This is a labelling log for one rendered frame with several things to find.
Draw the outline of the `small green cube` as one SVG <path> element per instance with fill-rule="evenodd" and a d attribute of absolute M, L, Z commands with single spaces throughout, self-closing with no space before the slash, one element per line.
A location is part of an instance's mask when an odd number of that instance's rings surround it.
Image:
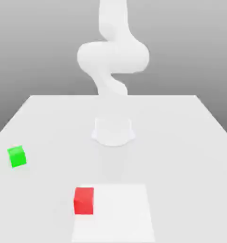
<path fill-rule="evenodd" d="M 7 149 L 12 168 L 25 165 L 27 163 L 26 155 L 22 146 L 16 146 Z"/>

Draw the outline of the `small red cube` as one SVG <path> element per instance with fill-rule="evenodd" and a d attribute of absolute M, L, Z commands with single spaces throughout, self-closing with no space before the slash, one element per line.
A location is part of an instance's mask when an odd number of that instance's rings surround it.
<path fill-rule="evenodd" d="M 92 215 L 94 210 L 94 188 L 76 187 L 73 205 L 76 215 Z"/>

